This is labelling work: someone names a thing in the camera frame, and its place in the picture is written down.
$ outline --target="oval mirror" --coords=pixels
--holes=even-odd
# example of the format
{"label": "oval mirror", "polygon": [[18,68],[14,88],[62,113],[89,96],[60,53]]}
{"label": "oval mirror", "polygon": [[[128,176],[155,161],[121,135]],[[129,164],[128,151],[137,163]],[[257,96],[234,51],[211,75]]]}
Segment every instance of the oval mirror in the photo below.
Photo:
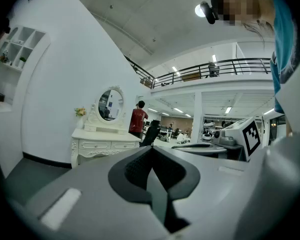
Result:
{"label": "oval mirror", "polygon": [[118,118],[123,109],[123,98],[116,90],[108,90],[102,94],[98,103],[100,116],[106,121]]}

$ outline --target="black baseboard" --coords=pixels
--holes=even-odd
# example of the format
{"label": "black baseboard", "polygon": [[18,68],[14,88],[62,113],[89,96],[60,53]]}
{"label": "black baseboard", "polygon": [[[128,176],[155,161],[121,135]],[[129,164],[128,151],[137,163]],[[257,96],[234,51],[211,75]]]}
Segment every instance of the black baseboard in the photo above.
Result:
{"label": "black baseboard", "polygon": [[26,152],[23,152],[23,157],[26,159],[41,163],[41,164],[48,165],[48,166],[55,166],[55,167],[69,168],[69,169],[72,168],[71,163],[52,161],[52,160],[34,156],[32,154],[28,154]]}

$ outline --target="metal railing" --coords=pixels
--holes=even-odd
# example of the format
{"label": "metal railing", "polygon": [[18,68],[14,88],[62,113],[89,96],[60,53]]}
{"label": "metal railing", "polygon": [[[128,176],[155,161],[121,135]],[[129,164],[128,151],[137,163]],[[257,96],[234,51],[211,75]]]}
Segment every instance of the metal railing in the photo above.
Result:
{"label": "metal railing", "polygon": [[127,61],[132,66],[133,70],[137,73],[137,75],[140,77],[140,83],[144,86],[153,89],[155,84],[155,77],[150,74],[149,72],[145,71],[142,67],[140,67],[138,64],[133,62],[131,59],[129,59],[127,56],[125,56]]}
{"label": "metal railing", "polygon": [[270,58],[238,58],[195,65],[168,73],[152,80],[152,89],[155,87],[173,85],[184,81],[192,81],[204,78],[215,78],[224,74],[269,74]]}

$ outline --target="white curved wall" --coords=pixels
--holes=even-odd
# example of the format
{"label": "white curved wall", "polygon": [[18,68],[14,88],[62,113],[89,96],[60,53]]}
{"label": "white curved wall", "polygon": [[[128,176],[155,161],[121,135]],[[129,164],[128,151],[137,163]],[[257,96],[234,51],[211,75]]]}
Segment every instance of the white curved wall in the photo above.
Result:
{"label": "white curved wall", "polygon": [[[51,44],[37,64],[22,112],[22,150],[70,163],[74,108],[91,104],[100,89],[119,85],[127,115],[146,90],[120,50],[79,0],[19,0],[11,23],[40,29]],[[128,128],[130,117],[125,117]]]}

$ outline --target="small plant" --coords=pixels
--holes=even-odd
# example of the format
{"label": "small plant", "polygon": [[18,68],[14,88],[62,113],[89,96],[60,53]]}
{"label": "small plant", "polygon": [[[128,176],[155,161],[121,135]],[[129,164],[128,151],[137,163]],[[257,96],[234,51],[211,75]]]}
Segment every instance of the small plant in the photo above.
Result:
{"label": "small plant", "polygon": [[75,108],[75,116],[82,117],[86,115],[86,109],[84,107]]}

